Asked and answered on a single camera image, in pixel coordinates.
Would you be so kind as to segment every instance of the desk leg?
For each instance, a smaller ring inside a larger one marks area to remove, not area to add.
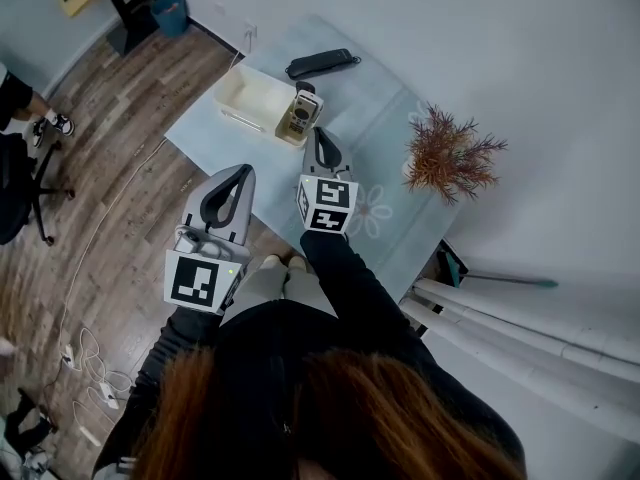
[[[133,13],[124,0],[111,0],[122,20],[107,34],[107,41],[113,49],[124,57],[158,28],[148,6],[141,6]]]

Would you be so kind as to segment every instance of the white cable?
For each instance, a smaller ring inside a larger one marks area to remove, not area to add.
[[[110,429],[108,429],[102,424],[99,418],[95,417],[95,415],[89,410],[89,408],[86,405],[84,405],[82,402],[78,402],[77,400],[74,400],[73,402],[71,402],[71,407],[73,408],[73,419],[76,420],[76,423],[78,425],[80,425],[81,427],[84,427],[84,425],[80,423],[80,420],[78,419],[78,414],[76,413],[76,405],[82,407],[85,411],[87,411],[87,413],[91,415],[91,418],[93,419],[93,421],[95,421],[96,423],[98,423],[98,425],[100,425],[102,430],[104,430],[106,433],[111,432]]]
[[[118,371],[110,371],[107,370],[106,365],[104,364],[104,361],[100,358],[100,344],[98,343],[98,340],[96,339],[96,337],[93,335],[93,333],[91,332],[90,329],[88,329],[87,327],[83,327],[80,331],[80,355],[78,356],[78,367],[72,367],[70,364],[68,364],[66,361],[64,361],[64,358],[66,357],[66,354],[64,354],[62,352],[62,329],[64,326],[64,319],[67,316],[67,312],[69,311],[69,301],[71,300],[71,294],[73,293],[73,288],[75,286],[76,283],[76,279],[78,277],[78,273],[80,272],[80,268],[82,267],[82,264],[84,263],[84,260],[87,256],[87,253],[89,252],[89,249],[91,248],[91,245],[93,244],[93,241],[96,237],[96,235],[98,234],[98,231],[100,230],[100,226],[102,226],[102,223],[106,220],[107,216],[109,215],[109,212],[111,212],[111,210],[113,209],[113,207],[116,205],[116,203],[120,200],[120,198],[122,197],[122,194],[124,194],[124,191],[127,189],[127,187],[131,184],[131,182],[133,181],[133,179],[136,177],[136,175],[140,172],[140,170],[147,164],[147,162],[149,162],[158,151],[160,151],[160,148],[162,146],[164,146],[165,142],[167,142],[167,139],[163,139],[160,144],[158,144],[158,146],[153,150],[153,152],[144,160],[144,162],[142,162],[135,171],[133,171],[133,174],[131,175],[131,177],[127,180],[127,182],[124,184],[124,186],[122,187],[122,189],[120,190],[120,192],[118,193],[118,195],[113,199],[113,201],[111,202],[111,204],[109,205],[109,208],[107,208],[107,211],[104,213],[104,215],[102,216],[102,218],[100,219],[100,222],[98,222],[98,225],[96,226],[96,229],[93,231],[93,234],[91,235],[91,238],[89,238],[89,242],[87,243],[87,246],[85,247],[84,251],[82,252],[82,256],[80,256],[80,261],[78,262],[78,266],[76,267],[75,272],[73,273],[73,277],[71,278],[71,285],[69,286],[69,291],[67,292],[67,296],[65,298],[64,301],[64,311],[62,313],[62,319],[60,320],[60,330],[58,333],[58,353],[60,354],[60,357],[63,358],[63,364],[66,364],[68,368],[77,371],[77,372],[83,372],[83,371],[87,371],[87,373],[89,374],[89,377],[91,377],[91,380],[93,380],[94,382],[97,383],[105,383],[107,384],[113,391],[117,392],[117,393],[124,393],[125,391],[128,391],[131,386],[133,386],[133,382],[131,381],[131,379],[129,378],[128,375],[122,373],[122,372],[118,372]],[[90,350],[87,349],[85,350],[84,345],[82,343],[82,338],[83,336],[86,334],[88,334],[89,336],[91,336],[91,338],[93,339],[94,343],[95,343],[95,350]],[[102,373],[98,373],[96,372],[96,370],[94,369],[93,365],[91,364],[91,361],[98,361],[98,363],[100,364],[99,366],[99,370],[102,371]],[[118,388],[116,386],[114,386],[107,377],[110,376],[116,376],[116,377],[120,377],[123,379],[127,380],[127,386],[125,388]],[[98,393],[97,390],[95,390],[92,387],[87,388],[87,396],[89,397],[89,400],[91,401],[91,403],[93,405],[95,405],[98,410],[102,413],[102,415],[107,418],[113,425],[115,425],[115,422],[100,408],[100,406],[98,404],[96,404],[93,400],[93,398],[91,398],[91,394],[89,390],[93,390],[97,395],[98,398],[100,399],[100,401],[107,403],[106,400],[104,400],[100,394]],[[97,421],[99,423],[99,425],[102,427],[103,430],[105,430],[106,432],[109,432],[109,430],[107,428],[105,428],[104,425],[102,425],[102,423],[100,422],[100,420],[98,418],[96,418],[93,413],[87,408],[86,405],[78,402],[77,400],[73,400],[72,401],[72,409],[73,409],[73,418],[75,419],[76,423],[78,425],[80,425],[81,430],[86,431],[86,427],[84,427],[80,421],[78,421],[78,416],[76,414],[76,405],[82,407],[85,411],[87,411],[89,414],[91,414],[91,416],[94,418],[95,421]]]
[[[111,419],[111,416],[109,416],[106,412],[104,412],[104,411],[102,410],[102,407],[100,407],[97,403],[95,403],[95,402],[93,401],[93,398],[91,398],[91,391],[93,391],[93,392],[96,394],[96,396],[98,397],[98,399],[99,399],[103,404],[108,405],[108,404],[109,404],[109,401],[108,401],[106,398],[102,398],[102,397],[100,396],[100,393],[98,393],[98,390],[97,390],[97,389],[92,388],[91,386],[89,386],[89,387],[87,388],[87,396],[89,397],[89,400],[91,401],[91,403],[92,403],[92,404],[93,404],[93,405],[94,405],[94,406],[95,406],[95,407],[96,407],[96,408],[97,408],[97,409],[102,413],[102,415],[103,415],[105,418],[107,418],[107,419],[111,422],[111,424],[112,424],[112,425],[115,425],[115,424],[116,424],[116,422],[115,422],[115,421],[113,421],[113,419]]]
[[[251,53],[251,36],[252,35],[253,35],[253,32],[251,32],[251,30],[245,31],[244,38],[242,39],[242,45],[240,45],[240,48],[242,48],[244,46],[244,43],[247,42],[247,36],[249,36],[249,53]],[[236,59],[238,58],[238,55],[240,55],[240,50],[238,50],[235,56],[233,57],[233,60],[231,61],[231,65],[229,66],[229,69],[227,69],[227,73],[231,71],[231,68],[236,63]]]

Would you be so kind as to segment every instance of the wooden desk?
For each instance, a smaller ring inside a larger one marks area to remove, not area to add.
[[[77,16],[92,0],[58,0],[67,16]],[[132,11],[124,0],[111,0],[122,23],[107,34],[107,41],[123,57],[157,28],[148,6]]]

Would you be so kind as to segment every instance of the plug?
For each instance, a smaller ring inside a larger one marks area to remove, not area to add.
[[[73,347],[71,345],[67,345],[66,347],[64,347],[64,354],[62,354],[62,359],[69,368],[76,367],[76,362],[73,359]]]
[[[91,441],[93,446],[100,446],[102,444],[100,441],[98,441],[98,438],[96,436],[94,436],[91,432],[89,432],[87,427],[84,427],[84,426],[80,425],[80,432],[82,432],[84,434],[84,436],[89,441]]]
[[[258,39],[258,25],[254,25],[249,20],[244,22],[244,35]]]
[[[111,386],[109,386],[109,384],[107,384],[106,382],[101,382],[100,390],[102,391],[102,395],[104,396],[104,399],[107,401],[107,405],[112,409],[118,410],[120,408],[120,404],[118,404],[118,401],[116,400],[116,397],[113,394],[113,390],[111,389]]]

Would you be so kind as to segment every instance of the black pants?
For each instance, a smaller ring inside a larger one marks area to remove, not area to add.
[[[0,80],[0,130],[7,127],[16,110],[29,106],[32,97],[33,89],[7,71],[4,80]]]
[[[4,437],[12,448],[24,460],[27,452],[39,445],[51,432],[51,425],[45,419],[41,419],[35,427],[20,433],[18,427],[27,417],[34,405],[29,400],[20,400],[18,409],[7,416],[7,424],[4,429]]]

